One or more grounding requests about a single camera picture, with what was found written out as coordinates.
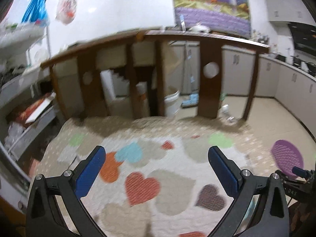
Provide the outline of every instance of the blue plastic bag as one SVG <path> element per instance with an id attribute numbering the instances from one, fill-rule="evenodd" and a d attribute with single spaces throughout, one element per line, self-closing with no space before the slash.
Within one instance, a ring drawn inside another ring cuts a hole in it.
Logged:
<path id="1" fill-rule="evenodd" d="M 46 0 L 31 0 L 26 12 L 22 18 L 22 22 L 44 22 L 48 21 L 48 15 L 45 8 Z"/>

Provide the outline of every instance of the metal screw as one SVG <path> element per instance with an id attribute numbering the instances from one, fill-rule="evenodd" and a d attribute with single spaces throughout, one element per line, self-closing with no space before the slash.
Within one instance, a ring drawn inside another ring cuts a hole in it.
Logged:
<path id="1" fill-rule="evenodd" d="M 247 170 L 247 169 L 245 169 L 245 170 L 242 171 L 242 174 L 243 174 L 244 176 L 250 176 L 250 171 Z"/>
<path id="2" fill-rule="evenodd" d="M 41 179 L 42 179 L 42 177 L 43 177 L 43 175 L 42 175 L 42 174 L 38 174 L 37 176 L 35 176 L 35 179 L 36 179 L 36 180 L 41 180 Z"/>
<path id="3" fill-rule="evenodd" d="M 273 177 L 274 179 L 279 179 L 279 178 L 280 178 L 280 176 L 279 176 L 277 173 L 273 173 L 273 174 L 272 174 L 272 177 Z"/>
<path id="4" fill-rule="evenodd" d="M 64 176 L 71 176 L 71 174 L 72 174 L 72 171 L 71 171 L 71 170 L 66 170 L 66 171 L 64 172 Z"/>

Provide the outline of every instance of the green heart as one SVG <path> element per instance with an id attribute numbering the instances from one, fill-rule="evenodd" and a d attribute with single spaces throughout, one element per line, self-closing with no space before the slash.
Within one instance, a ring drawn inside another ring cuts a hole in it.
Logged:
<path id="1" fill-rule="evenodd" d="M 72 147 L 79 146 L 83 141 L 83 136 L 83 134 L 74 134 L 69 140 L 69 145 Z"/>
<path id="2" fill-rule="evenodd" d="M 225 137 L 223 133 L 214 133 L 209 138 L 209 144 L 219 148 L 230 148 L 233 146 L 233 140 Z"/>

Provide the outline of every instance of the bed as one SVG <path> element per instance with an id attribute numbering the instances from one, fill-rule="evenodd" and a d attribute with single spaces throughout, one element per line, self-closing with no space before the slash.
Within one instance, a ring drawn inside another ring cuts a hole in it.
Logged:
<path id="1" fill-rule="evenodd" d="M 81 201 L 107 236 L 207 236 L 232 202 L 209 165 L 209 147 L 217 145 L 241 169 L 250 169 L 256 175 L 268 176 L 277 168 L 269 151 L 256 140 L 246 122 L 257 81 L 259 54 L 267 52 L 269 47 L 242 39 L 179 31 L 137 31 L 105 39 L 65 51 L 42 64 L 43 68 L 50 68 L 58 103 L 67 121 L 48 145 L 36 174 L 61 175 L 87 158 L 96 145 L 101 145 L 106 150 L 106 161 Z M 204 75 L 201 66 L 200 102 L 194 118 L 163 117 L 164 77 L 169 72 L 166 68 L 170 60 L 166 59 L 162 47 L 173 40 L 200 41 L 201 65 L 204 67 L 209 62 L 218 65 L 218 74 L 212 78 Z M 154 67 L 155 74 L 152 71 L 144 76 L 134 67 L 135 42 L 153 43 L 154 59 L 148 67 Z M 245 112 L 234 123 L 218 115 L 221 47 L 225 44 L 256 51 Z M 108 114 L 96 67 L 98 50 L 122 45 L 126 55 L 123 69 L 130 81 L 135 120 Z M 69 115 L 53 70 L 55 64 L 74 58 L 83 103 L 80 119 Z M 88 84 L 83 80 L 86 72 L 93 76 Z M 158 115 L 140 118 L 135 85 L 141 80 L 151 83 L 149 96 Z M 69 229 L 76 232 L 62 199 L 57 200 Z"/>

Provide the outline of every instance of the wooden headboard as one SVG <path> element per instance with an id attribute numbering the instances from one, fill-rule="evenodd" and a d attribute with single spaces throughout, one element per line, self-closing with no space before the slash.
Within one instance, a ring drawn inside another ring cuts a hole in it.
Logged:
<path id="1" fill-rule="evenodd" d="M 259 71 L 259 55 L 269 53 L 269 46 L 253 41 L 248 41 L 239 38 L 233 38 L 215 34 L 204 34 L 196 32 L 182 31 L 133 31 L 112 36 L 107 36 L 102 39 L 93 40 L 69 50 L 59 53 L 51 59 L 41 64 L 42 69 L 50 68 L 50 75 L 53 82 L 53 87 L 56 92 L 57 101 L 60 109 L 66 119 L 66 108 L 60 95 L 58 81 L 53 70 L 53 66 L 57 63 L 77 58 L 77 67 L 79 74 L 80 88 L 83 96 L 83 103 L 87 116 L 103 116 L 100 115 L 96 106 L 104 104 L 104 110 L 107 111 L 105 100 L 103 97 L 102 84 L 100 79 L 100 71 L 96 67 L 96 54 L 101 49 L 113 48 L 115 46 L 125 46 L 125 75 L 130 82 L 130 97 L 132 101 L 133 116 L 135 119 L 141 117 L 140 103 L 137 98 L 136 84 L 140 81 L 139 74 L 136 73 L 134 67 L 134 55 L 132 46 L 137 42 L 154 42 L 154 67 L 157 72 L 157 110 L 158 115 L 164 116 L 164 73 L 163 73 L 163 54 L 162 43 L 167 41 L 197 41 L 200 42 L 200 88 L 199 88 L 199 104 L 198 115 L 206 118 L 216 118 L 218 112 L 218 104 L 222 86 L 222 46 L 231 45 L 240 48 L 246 48 L 255 51 L 255 62 L 253 66 L 253 74 L 251 87 L 249 90 L 248 101 L 245 107 L 243 119 L 247 120 L 254 97 L 258 71 Z M 219 73 L 213 78 L 207 78 L 203 73 L 203 68 L 210 62 L 215 62 L 218 65 Z M 83 78 L 89 72 L 92 81 L 84 83 Z"/>

